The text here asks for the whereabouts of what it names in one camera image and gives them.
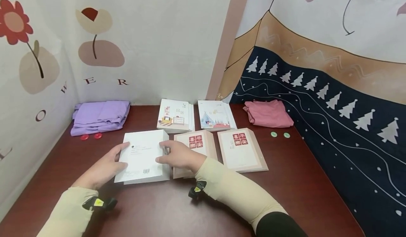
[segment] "tabletop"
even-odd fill
[[[249,123],[242,104],[230,105],[238,128],[254,131],[269,171],[245,173],[268,191],[309,236],[364,236],[296,128],[266,128]],[[0,236],[34,237],[54,205],[94,162],[123,141],[124,133],[155,130],[159,106],[132,106],[122,130],[86,141],[67,128],[4,220]],[[195,106],[195,123],[200,128]],[[273,138],[270,133],[277,132]],[[284,132],[291,137],[285,138]],[[219,140],[217,156],[222,161]],[[95,211],[85,237],[254,236],[251,226],[225,205],[205,197],[188,197],[194,179],[122,185],[112,181],[100,197],[115,197],[113,211]]]

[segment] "notebook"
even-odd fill
[[[201,153],[212,159],[217,159],[216,145],[214,144],[213,134],[207,130],[188,132],[174,135],[174,141],[186,144],[195,152]],[[195,175],[187,169],[173,168],[173,178],[193,178]]]
[[[227,168],[236,172],[267,171],[262,151],[249,128],[218,132],[221,156]]]
[[[123,142],[129,141],[130,145],[121,151],[118,161],[128,163],[128,167],[116,175],[114,182],[136,184],[169,180],[169,165],[155,162],[156,157],[168,154],[159,146],[166,140],[169,135],[164,130],[125,133]]]
[[[195,131],[195,112],[187,101],[162,99],[159,109],[157,129],[166,133],[185,133]]]
[[[222,101],[197,101],[200,127],[208,131],[237,129],[230,105]]]

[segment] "navy blue fabric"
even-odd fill
[[[246,70],[258,57],[256,72]],[[267,60],[268,72],[278,63],[277,75],[258,71]],[[291,71],[290,84],[281,76]],[[291,83],[303,72],[301,85]],[[314,91],[304,87],[316,76]],[[317,92],[327,83],[325,99]],[[341,92],[335,109],[327,102]],[[260,47],[248,59],[230,103],[283,101],[295,127],[353,213],[366,236],[406,236],[406,106],[356,91],[315,69],[291,66]],[[350,119],[339,110],[355,99]],[[374,109],[368,130],[354,121]],[[378,133],[397,117],[396,143],[383,142]]]

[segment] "hand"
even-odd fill
[[[156,162],[169,164],[176,168],[187,168],[197,173],[206,160],[206,156],[189,149],[185,144],[179,141],[167,140],[160,142],[161,147],[169,147],[171,152],[168,155],[157,157]]]
[[[99,189],[117,173],[120,173],[127,167],[127,163],[116,161],[119,158],[118,154],[120,151],[125,149],[128,145],[129,142],[114,146],[113,149],[107,152],[106,155],[80,176],[72,187],[83,187],[94,190]]]

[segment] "christmas tree print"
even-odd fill
[[[335,109],[335,108],[336,108],[337,101],[340,99],[340,95],[341,95],[341,92],[338,93],[338,94],[337,94],[336,96],[334,96],[333,98],[331,98],[328,102],[326,102],[327,108]]]
[[[290,71],[288,73],[284,74],[283,76],[281,76],[281,80],[288,84],[289,84],[289,79],[290,79]]]
[[[261,68],[259,69],[258,72],[259,72],[260,75],[262,75],[262,73],[265,73],[267,61],[268,61],[268,59],[266,59],[266,60],[264,61],[264,64],[262,64]]]
[[[302,74],[300,74],[300,76],[297,77],[297,79],[295,79],[293,81],[293,83],[291,84],[291,85],[293,85],[293,87],[296,87],[297,85],[299,85],[299,86],[302,85],[303,74],[304,74],[304,72],[302,72]]]
[[[395,120],[391,123],[388,124],[386,128],[382,129],[382,132],[379,133],[378,135],[382,137],[382,142],[386,143],[386,141],[390,141],[394,144],[398,144],[396,141],[396,136],[398,136],[398,123],[396,122],[398,120],[397,117],[395,117]]]
[[[248,73],[251,71],[257,71],[257,63],[258,63],[258,56],[254,60],[254,62],[251,65],[249,65],[248,68],[246,69],[248,71]]]
[[[317,98],[322,98],[322,99],[324,99],[324,96],[325,96],[326,93],[327,93],[328,85],[329,85],[329,84],[330,84],[330,83],[327,83],[327,85],[326,85],[323,89],[321,89],[318,93],[316,93],[316,94],[318,95]]]
[[[313,78],[312,80],[310,80],[310,82],[308,82],[308,83],[304,86],[304,88],[305,88],[306,90],[312,90],[312,91],[314,91],[314,87],[315,87],[315,85],[316,85],[316,82],[317,82],[317,76],[316,76],[315,78]]]
[[[340,114],[340,117],[345,116],[345,117],[347,117],[348,119],[350,119],[350,114],[352,114],[352,111],[353,111],[353,109],[355,108],[355,103],[356,103],[357,101],[358,101],[358,100],[356,99],[355,101],[352,101],[350,104],[348,104],[348,105],[345,106],[344,108],[340,109],[340,110],[339,110],[339,112],[341,113],[341,114]]]
[[[267,74],[269,74],[269,76],[276,75],[276,74],[277,74],[277,71],[278,71],[278,63],[276,63],[276,64],[270,69],[270,71],[268,71]]]
[[[363,130],[368,130],[368,125],[371,125],[372,113],[375,112],[375,109],[372,109],[368,114],[365,114],[363,117],[358,118],[358,121],[355,121],[356,129],[362,128]]]

